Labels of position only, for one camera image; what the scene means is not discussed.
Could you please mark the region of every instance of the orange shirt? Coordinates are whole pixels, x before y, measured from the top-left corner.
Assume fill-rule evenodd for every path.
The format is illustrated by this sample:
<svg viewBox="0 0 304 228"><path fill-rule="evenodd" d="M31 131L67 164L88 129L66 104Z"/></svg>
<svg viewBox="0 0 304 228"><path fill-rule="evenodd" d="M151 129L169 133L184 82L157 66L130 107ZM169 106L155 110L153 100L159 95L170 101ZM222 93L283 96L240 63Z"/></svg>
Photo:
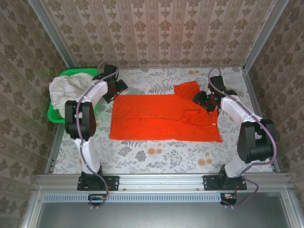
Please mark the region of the orange shirt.
<svg viewBox="0 0 304 228"><path fill-rule="evenodd" d="M222 142L217 111L209 115L192 101L198 92L193 81L175 85L173 95L117 96L110 139Z"/></svg>

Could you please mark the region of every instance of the floral tablecloth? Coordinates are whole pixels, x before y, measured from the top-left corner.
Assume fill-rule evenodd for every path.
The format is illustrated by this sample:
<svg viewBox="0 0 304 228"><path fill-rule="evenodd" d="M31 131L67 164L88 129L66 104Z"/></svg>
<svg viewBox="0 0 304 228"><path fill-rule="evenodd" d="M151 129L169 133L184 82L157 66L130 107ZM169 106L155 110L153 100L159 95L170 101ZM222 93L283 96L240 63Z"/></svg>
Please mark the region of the floral tablecloth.
<svg viewBox="0 0 304 228"><path fill-rule="evenodd" d="M210 68L132 69L120 70L119 78L129 88L123 94L173 94L173 86L197 81L207 91ZM240 68L222 68L227 89L234 89L250 109L252 104ZM98 103L97 130L94 143L104 173L198 173L218 172L237 154L239 127L221 111L218 128L223 142L120 141L109 139L113 103ZM64 133L54 173L80 173L79 151ZM250 171L272 171L271 166L258 166Z"/></svg>

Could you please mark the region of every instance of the patterned wallpaper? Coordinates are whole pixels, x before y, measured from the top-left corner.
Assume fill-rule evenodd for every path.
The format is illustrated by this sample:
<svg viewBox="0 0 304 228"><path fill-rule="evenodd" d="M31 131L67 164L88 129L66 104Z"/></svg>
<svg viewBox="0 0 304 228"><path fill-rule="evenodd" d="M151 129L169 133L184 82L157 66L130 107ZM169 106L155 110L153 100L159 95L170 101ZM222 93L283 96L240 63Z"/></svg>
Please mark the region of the patterned wallpaper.
<svg viewBox="0 0 304 228"><path fill-rule="evenodd" d="M290 0L249 71L304 212L304 1Z"/></svg>
<svg viewBox="0 0 304 228"><path fill-rule="evenodd" d="M275 0L41 0L75 64L240 66Z"/></svg>
<svg viewBox="0 0 304 228"><path fill-rule="evenodd" d="M0 1L0 227L17 227L56 126L48 84L65 64L26 0Z"/></svg>

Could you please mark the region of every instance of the white towel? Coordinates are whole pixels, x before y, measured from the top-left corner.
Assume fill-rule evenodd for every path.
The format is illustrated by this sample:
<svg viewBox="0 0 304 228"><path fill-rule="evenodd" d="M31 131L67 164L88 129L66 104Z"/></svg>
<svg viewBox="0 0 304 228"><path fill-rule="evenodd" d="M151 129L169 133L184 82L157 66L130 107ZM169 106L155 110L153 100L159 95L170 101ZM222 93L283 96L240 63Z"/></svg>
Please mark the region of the white towel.
<svg viewBox="0 0 304 228"><path fill-rule="evenodd" d="M64 118L66 101L74 101L84 94L91 86L92 78L91 75L86 73L55 77L49 84L49 94L54 110L58 109L60 115Z"/></svg>

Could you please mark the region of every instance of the green laundry basket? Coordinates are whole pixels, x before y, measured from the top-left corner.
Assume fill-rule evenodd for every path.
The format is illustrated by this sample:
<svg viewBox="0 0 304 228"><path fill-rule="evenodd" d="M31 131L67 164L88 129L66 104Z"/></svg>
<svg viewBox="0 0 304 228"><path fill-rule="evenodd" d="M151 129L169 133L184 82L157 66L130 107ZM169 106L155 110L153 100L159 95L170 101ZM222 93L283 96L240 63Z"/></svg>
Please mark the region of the green laundry basket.
<svg viewBox="0 0 304 228"><path fill-rule="evenodd" d="M92 75L92 77L94 77L97 74L97 69L96 68L69 69L69 70L65 70L65 71L61 72L61 74L59 76L61 76L61 75L71 76L71 75L78 74L78 73L86 73L86 74ZM97 111L97 105L94 108L95 115L96 115L96 111ZM65 123L65 120L64 120L64 118L61 117L61 115L59 114L59 111L53 109L52 103L49 104L48 111L47 111L47 117L53 123L58 123L58 124Z"/></svg>

